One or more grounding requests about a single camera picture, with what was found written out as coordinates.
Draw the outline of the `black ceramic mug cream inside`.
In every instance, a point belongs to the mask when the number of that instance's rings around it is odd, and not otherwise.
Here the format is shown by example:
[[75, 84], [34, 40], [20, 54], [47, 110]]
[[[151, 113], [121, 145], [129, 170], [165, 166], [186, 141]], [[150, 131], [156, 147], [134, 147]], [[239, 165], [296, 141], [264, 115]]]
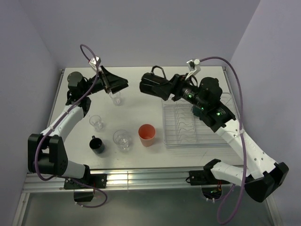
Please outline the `black ceramic mug cream inside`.
[[[158, 75], [155, 75], [154, 70], [158, 68], [162, 71], [163, 77], [160, 77]], [[152, 87], [154, 83], [162, 83], [164, 81], [169, 81], [166, 78], [166, 74], [164, 69], [161, 66], [155, 65], [152, 67], [151, 71], [149, 73], [145, 73], [141, 81], [139, 83], [139, 89], [142, 93], [148, 94], [152, 96]]]

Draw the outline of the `dark green ceramic mug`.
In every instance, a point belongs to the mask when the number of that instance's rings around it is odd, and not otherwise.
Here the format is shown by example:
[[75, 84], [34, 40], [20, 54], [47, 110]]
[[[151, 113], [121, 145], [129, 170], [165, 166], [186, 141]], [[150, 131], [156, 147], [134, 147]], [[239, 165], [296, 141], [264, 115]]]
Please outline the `dark green ceramic mug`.
[[203, 112], [202, 112], [202, 110], [200, 109], [200, 108], [198, 108], [198, 107], [196, 107], [196, 106], [192, 106], [192, 113], [193, 113], [193, 115], [195, 116], [195, 117], [198, 117], [198, 118], [203, 118]]

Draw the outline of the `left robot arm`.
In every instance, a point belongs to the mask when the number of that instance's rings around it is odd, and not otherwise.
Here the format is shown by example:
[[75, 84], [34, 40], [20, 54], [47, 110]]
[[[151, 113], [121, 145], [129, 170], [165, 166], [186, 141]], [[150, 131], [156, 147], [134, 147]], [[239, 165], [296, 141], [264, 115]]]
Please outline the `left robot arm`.
[[74, 178], [75, 183], [86, 188], [92, 177], [90, 168], [68, 159], [64, 142], [73, 128], [87, 115], [91, 99], [89, 95], [105, 90], [113, 94], [128, 87], [128, 80], [107, 71], [103, 66], [95, 76], [87, 79], [80, 72], [67, 77], [67, 101], [63, 112], [45, 130], [28, 138], [28, 170], [45, 181], [44, 174], [53, 178]]

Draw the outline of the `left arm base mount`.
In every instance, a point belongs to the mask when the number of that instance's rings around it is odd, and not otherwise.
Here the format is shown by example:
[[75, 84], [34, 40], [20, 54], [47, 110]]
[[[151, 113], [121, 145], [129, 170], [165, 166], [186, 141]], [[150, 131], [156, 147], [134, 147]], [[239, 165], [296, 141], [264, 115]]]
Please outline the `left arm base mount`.
[[99, 192], [103, 195], [104, 200], [100, 204], [104, 205], [108, 200], [108, 195], [102, 190], [106, 188], [107, 174], [92, 174], [88, 179], [68, 178], [64, 182], [64, 190], [74, 190], [73, 199], [77, 204], [87, 206], [86, 202], [91, 202], [95, 197], [95, 193]]

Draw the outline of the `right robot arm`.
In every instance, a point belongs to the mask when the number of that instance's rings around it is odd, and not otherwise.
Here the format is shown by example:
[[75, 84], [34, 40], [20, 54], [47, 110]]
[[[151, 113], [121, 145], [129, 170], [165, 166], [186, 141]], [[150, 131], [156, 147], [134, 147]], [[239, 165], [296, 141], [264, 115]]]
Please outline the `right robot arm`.
[[234, 113], [221, 102], [222, 89], [217, 78], [205, 77], [200, 85], [193, 85], [185, 75], [175, 74], [171, 80], [151, 73], [143, 76], [140, 89], [145, 93], [168, 100], [183, 99], [197, 110], [198, 118], [220, 136], [243, 160], [243, 167], [235, 167], [213, 159], [207, 163], [198, 180], [206, 184], [218, 181], [239, 185], [257, 202], [263, 202], [279, 188], [288, 166], [269, 157], [242, 131]]

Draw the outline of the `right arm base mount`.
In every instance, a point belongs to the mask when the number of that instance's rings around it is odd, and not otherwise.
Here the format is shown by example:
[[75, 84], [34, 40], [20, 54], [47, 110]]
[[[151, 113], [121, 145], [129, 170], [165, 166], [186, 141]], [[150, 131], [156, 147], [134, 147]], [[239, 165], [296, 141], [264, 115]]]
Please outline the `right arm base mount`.
[[201, 186], [202, 194], [208, 199], [222, 196], [222, 182], [215, 178], [207, 178], [203, 170], [191, 170], [185, 182], [191, 186]]

